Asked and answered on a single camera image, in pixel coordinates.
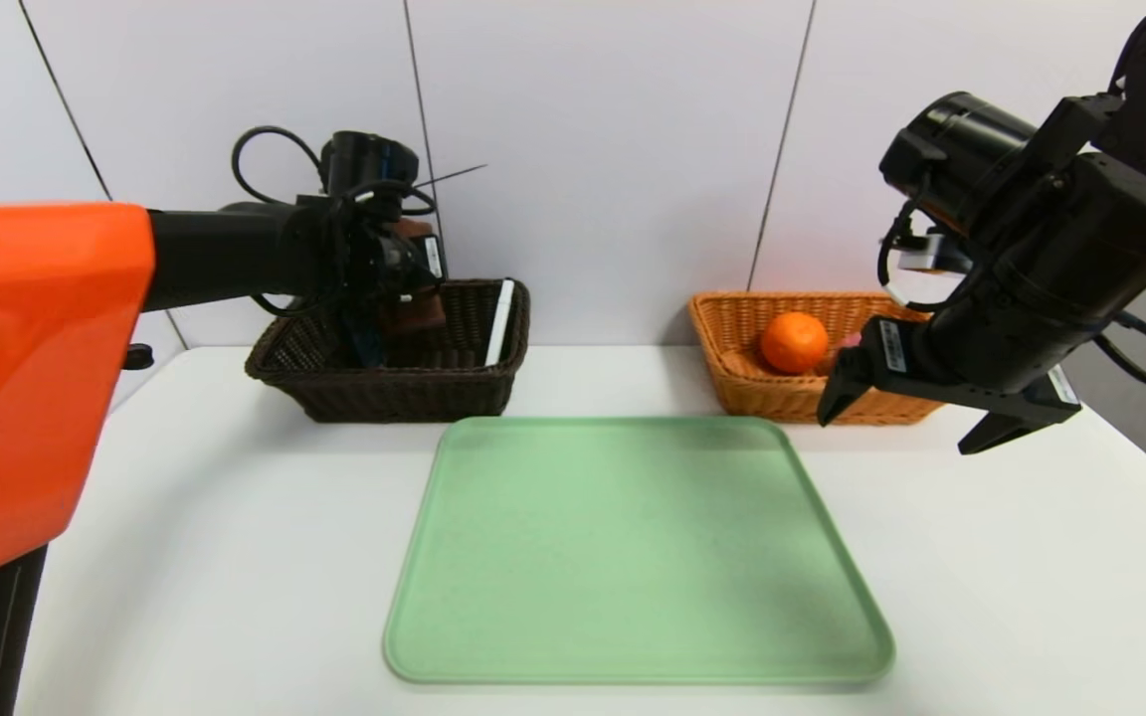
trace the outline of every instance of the sticker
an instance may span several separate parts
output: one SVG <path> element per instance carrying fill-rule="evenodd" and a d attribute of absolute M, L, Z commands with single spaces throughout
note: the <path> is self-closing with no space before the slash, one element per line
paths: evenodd
<path fill-rule="evenodd" d="M 429 236 L 423 239 L 423 246 L 426 247 L 426 267 L 432 269 L 432 276 L 442 280 L 445 277 L 445 268 L 441 267 L 441 249 L 437 244 L 434 236 Z"/>
<path fill-rule="evenodd" d="M 1055 395 L 1059 395 L 1059 401 L 1061 403 L 1082 404 L 1077 400 L 1077 394 L 1074 393 L 1073 386 L 1068 384 L 1068 376 L 1063 372 L 1063 365 L 1055 365 L 1046 371 L 1047 379 L 1051 379 L 1051 385 L 1054 386 Z"/>
<path fill-rule="evenodd" d="M 878 330 L 882 331 L 882 353 L 887 357 L 887 368 L 897 373 L 909 372 L 904 362 L 904 346 L 901 345 L 901 328 L 890 321 L 879 321 Z"/>

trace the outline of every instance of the table surface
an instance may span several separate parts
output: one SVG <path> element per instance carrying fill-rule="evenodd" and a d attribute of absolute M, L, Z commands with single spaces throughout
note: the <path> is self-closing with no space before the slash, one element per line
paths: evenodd
<path fill-rule="evenodd" d="M 445 426 L 319 426 L 182 354 L 109 417 L 41 580 L 17 713 L 1146 713 L 1146 455 L 1083 411 L 783 426 L 892 625 L 859 689 L 427 687 L 380 639 Z M 717 414 L 698 349 L 532 348 L 509 416 Z"/>

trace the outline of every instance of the white wall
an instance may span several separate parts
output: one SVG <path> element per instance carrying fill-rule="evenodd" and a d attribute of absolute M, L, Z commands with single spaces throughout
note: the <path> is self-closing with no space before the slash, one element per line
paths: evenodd
<path fill-rule="evenodd" d="M 410 0 L 449 268 L 540 344 L 690 341 L 744 290 L 809 0 Z"/>
<path fill-rule="evenodd" d="M 401 0 L 26 5 L 113 199 L 198 210 L 249 199 L 229 154 L 256 125 L 290 128 L 313 149 L 344 128 L 377 132 L 426 157 Z M 278 198 L 320 187 L 282 137 L 252 141 L 242 168 Z M 250 345 L 269 321 L 245 298 L 172 314 L 190 346 Z"/>
<path fill-rule="evenodd" d="M 0 0 L 0 203 L 56 199 L 104 200 L 104 195 L 19 7 Z M 163 313 L 141 316 L 133 341 L 154 345 L 158 364 L 123 372 L 113 404 L 183 349 Z"/>

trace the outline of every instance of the brown wicker basket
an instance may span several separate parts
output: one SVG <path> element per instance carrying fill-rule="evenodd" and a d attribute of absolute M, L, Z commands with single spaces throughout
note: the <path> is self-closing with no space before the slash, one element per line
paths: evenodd
<path fill-rule="evenodd" d="M 446 325 L 386 345 L 383 368 L 346 367 L 336 324 L 277 318 L 245 361 L 245 372 L 297 400 L 319 423 L 448 423 L 500 416 L 528 348 L 528 290 L 516 282 L 497 364 L 485 368 L 501 281 L 441 286 Z"/>
<path fill-rule="evenodd" d="M 926 321 L 881 293 L 701 293 L 688 305 L 701 336 L 715 393 L 731 416 L 760 416 L 779 423 L 815 423 L 825 376 L 782 376 L 759 353 L 759 337 L 772 317 L 810 313 L 837 344 L 859 331 L 874 313 Z M 904 426 L 926 418 L 940 403 L 870 390 L 835 425 Z"/>

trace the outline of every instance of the plastic tray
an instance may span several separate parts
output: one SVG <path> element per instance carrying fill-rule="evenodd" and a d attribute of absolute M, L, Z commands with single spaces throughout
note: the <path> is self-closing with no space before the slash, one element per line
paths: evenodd
<path fill-rule="evenodd" d="M 385 637 L 426 683 L 851 683 L 894 652 L 760 418 L 457 423 Z"/>

